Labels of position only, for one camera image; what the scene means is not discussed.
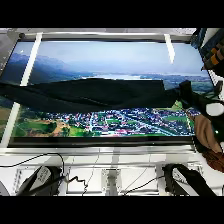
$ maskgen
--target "tv screen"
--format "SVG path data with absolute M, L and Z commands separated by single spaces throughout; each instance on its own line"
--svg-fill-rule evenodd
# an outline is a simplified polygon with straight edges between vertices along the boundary
M 33 42 L 19 42 L 0 77 L 1 82 L 20 84 Z M 29 84 L 87 78 L 163 80 L 165 89 L 190 80 L 204 93 L 213 87 L 202 59 L 190 44 L 172 43 L 172 62 L 166 43 L 112 41 L 42 41 Z M 1 98 L 0 127 L 3 134 L 10 102 Z M 199 112 L 190 109 L 192 115 Z M 192 136 L 192 123 L 181 103 L 172 108 L 135 108 L 59 114 L 20 107 L 12 137 L 144 137 Z

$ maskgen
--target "sky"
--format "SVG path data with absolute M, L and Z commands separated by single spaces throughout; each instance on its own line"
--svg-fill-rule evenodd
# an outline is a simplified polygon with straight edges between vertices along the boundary
M 32 44 L 19 42 L 14 52 L 29 55 Z M 173 63 L 166 43 L 152 42 L 44 41 L 40 44 L 38 55 L 74 64 L 74 68 L 77 64 L 86 63 L 88 70 L 94 64 L 106 72 L 208 75 L 206 71 L 201 71 L 203 63 L 198 50 L 184 43 L 173 43 L 173 47 Z

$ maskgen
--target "metal bracket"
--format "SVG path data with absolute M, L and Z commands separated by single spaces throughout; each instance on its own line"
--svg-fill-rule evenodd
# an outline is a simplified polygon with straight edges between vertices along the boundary
M 102 192 L 106 196 L 118 196 L 121 191 L 121 170 L 103 169 L 101 175 Z

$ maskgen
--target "screen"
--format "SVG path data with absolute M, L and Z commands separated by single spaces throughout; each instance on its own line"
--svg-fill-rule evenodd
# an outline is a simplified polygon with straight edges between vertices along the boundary
M 14 49 L 1 81 L 18 84 L 29 55 L 29 42 Z M 192 89 L 204 93 L 213 84 L 198 50 L 190 44 L 172 43 L 172 61 L 166 43 L 109 41 L 43 41 L 30 75 L 29 84 L 65 80 L 105 78 L 127 80 L 163 80 L 165 89 L 190 80 Z M 134 137 L 191 136 L 193 124 L 181 109 L 135 108 L 59 114 L 36 111 L 24 106 L 13 130 L 13 137 Z M 2 103 L 1 110 L 8 110 Z M 190 109 L 192 115 L 198 111 Z

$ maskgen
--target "flat screen tv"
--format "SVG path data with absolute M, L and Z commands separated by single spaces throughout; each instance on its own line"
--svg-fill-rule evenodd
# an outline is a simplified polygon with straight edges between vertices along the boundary
M 0 77 L 20 84 L 34 42 L 20 41 Z M 198 93 L 212 89 L 202 59 L 190 44 L 137 41 L 42 41 L 29 84 L 87 78 L 163 80 L 166 89 L 190 80 Z M 0 137 L 13 102 L 0 98 Z M 192 115 L 198 111 L 190 109 Z M 194 135 L 181 103 L 172 108 L 135 108 L 59 114 L 20 107 L 9 147 L 187 144 Z

